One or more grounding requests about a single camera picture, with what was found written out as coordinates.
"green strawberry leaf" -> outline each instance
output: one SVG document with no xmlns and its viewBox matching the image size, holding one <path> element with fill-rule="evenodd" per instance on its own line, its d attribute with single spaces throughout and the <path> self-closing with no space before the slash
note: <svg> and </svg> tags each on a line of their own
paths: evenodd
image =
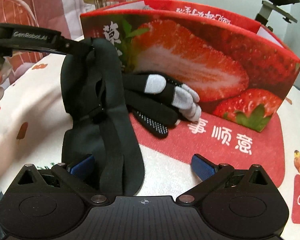
<svg viewBox="0 0 300 240">
<path fill-rule="evenodd" d="M 141 29 L 134 30 L 133 32 L 130 32 L 126 36 L 126 38 L 134 37 L 134 36 L 138 36 L 138 35 L 144 34 L 144 33 L 148 32 L 149 30 L 150 30 L 149 28 L 141 28 Z"/>
<path fill-rule="evenodd" d="M 241 124 L 246 127 L 249 125 L 249 119 L 246 117 L 246 115 L 243 112 L 237 112 L 235 114 L 235 117 L 238 124 Z"/>
<path fill-rule="evenodd" d="M 249 117 L 249 127 L 255 129 L 262 122 L 262 119 L 265 116 L 265 107 L 264 105 L 258 105 Z"/>
<path fill-rule="evenodd" d="M 126 34 L 127 37 L 131 33 L 132 26 L 125 19 L 122 20 L 122 25 L 123 25 L 124 33 Z"/>
<path fill-rule="evenodd" d="M 121 45 L 121 52 L 128 53 L 128 44 L 126 43 L 125 39 L 122 39 L 120 45 Z"/>
<path fill-rule="evenodd" d="M 256 127 L 256 130 L 258 132 L 261 132 L 264 129 L 264 127 L 268 124 L 268 122 L 270 121 L 271 117 L 272 117 L 272 115 L 271 116 L 266 116 L 265 118 L 263 118 L 261 120 L 261 122 L 259 123 L 259 125 Z"/>
<path fill-rule="evenodd" d="M 236 122 L 247 128 L 261 132 L 270 121 L 271 116 L 265 116 L 265 107 L 263 104 L 258 105 L 248 118 L 243 112 L 236 112 Z"/>
</svg>

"black glove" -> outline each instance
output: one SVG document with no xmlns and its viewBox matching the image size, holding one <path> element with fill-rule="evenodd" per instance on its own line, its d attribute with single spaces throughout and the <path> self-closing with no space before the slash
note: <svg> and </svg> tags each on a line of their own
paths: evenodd
<svg viewBox="0 0 300 240">
<path fill-rule="evenodd" d="M 126 105 L 136 119 L 154 136 L 165 138 L 182 114 L 198 121 L 198 94 L 170 76 L 159 72 L 122 74 Z"/>
</svg>

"black strap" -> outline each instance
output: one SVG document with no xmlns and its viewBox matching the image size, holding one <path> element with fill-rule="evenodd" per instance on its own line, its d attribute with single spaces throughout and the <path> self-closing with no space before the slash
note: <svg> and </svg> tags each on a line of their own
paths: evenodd
<svg viewBox="0 0 300 240">
<path fill-rule="evenodd" d="M 106 150 L 106 165 L 100 176 L 99 190 L 108 197 L 120 196 L 123 194 L 124 159 L 117 130 L 103 106 L 106 87 L 101 74 L 96 75 L 94 81 L 90 80 L 84 86 L 82 95 L 85 101 L 85 114 L 88 114 L 90 119 L 99 125 Z"/>
<path fill-rule="evenodd" d="M 100 133 L 106 149 L 106 166 L 100 176 L 100 191 L 111 196 L 121 196 L 123 154 L 117 130 L 107 116 L 100 124 Z"/>
</svg>

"crosshair mark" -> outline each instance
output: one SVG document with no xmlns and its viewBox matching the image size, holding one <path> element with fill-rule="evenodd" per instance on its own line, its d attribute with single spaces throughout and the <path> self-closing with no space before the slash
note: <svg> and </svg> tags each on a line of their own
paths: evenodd
<svg viewBox="0 0 300 240">
<path fill-rule="evenodd" d="M 141 204 L 146 205 L 148 203 L 150 203 L 151 201 L 147 200 L 147 199 L 143 199 L 141 201 L 139 201 Z"/>
</svg>

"metal screw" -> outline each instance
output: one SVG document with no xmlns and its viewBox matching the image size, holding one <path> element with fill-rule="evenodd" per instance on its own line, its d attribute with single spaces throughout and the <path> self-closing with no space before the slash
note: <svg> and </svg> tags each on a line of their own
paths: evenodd
<svg viewBox="0 0 300 240">
<path fill-rule="evenodd" d="M 102 203 L 106 200 L 107 200 L 106 196 L 103 195 L 94 195 L 91 197 L 91 201 L 94 203 Z"/>
<path fill-rule="evenodd" d="M 191 203 L 194 201 L 194 196 L 191 195 L 182 195 L 179 197 L 179 200 L 183 203 Z"/>
</svg>

